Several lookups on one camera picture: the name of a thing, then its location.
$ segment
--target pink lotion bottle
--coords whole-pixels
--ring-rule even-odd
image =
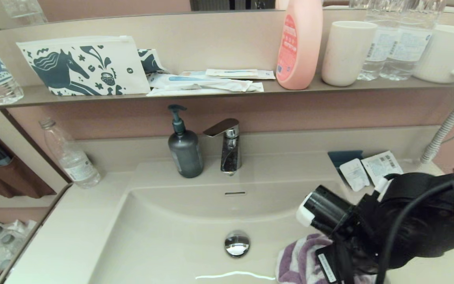
[[[290,0],[281,45],[276,78],[289,90],[307,88],[316,71],[323,26],[321,0]]]

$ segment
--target faucet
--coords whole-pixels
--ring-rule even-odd
[[[241,168],[241,150],[239,149],[239,121],[234,118],[224,119],[204,131],[209,137],[223,133],[222,160],[220,171],[228,176],[234,176]]]

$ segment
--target soap dispenser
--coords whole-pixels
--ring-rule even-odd
[[[204,165],[196,133],[188,131],[178,115],[180,110],[184,111],[187,108],[180,105],[169,105],[167,108],[173,114],[173,129],[175,130],[167,141],[169,150],[180,175],[185,178],[195,178],[202,173]]]

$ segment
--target sink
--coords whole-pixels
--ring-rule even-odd
[[[90,283],[275,283],[279,251],[317,232],[295,211],[318,185],[344,196],[336,181],[319,179],[131,189]],[[250,238],[241,258],[224,248],[234,230]]]

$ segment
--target pump head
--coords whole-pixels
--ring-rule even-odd
[[[167,107],[173,114],[173,129],[175,130],[176,134],[182,134],[185,132],[185,123],[178,115],[179,111],[186,111],[187,108],[180,105],[169,105]]]

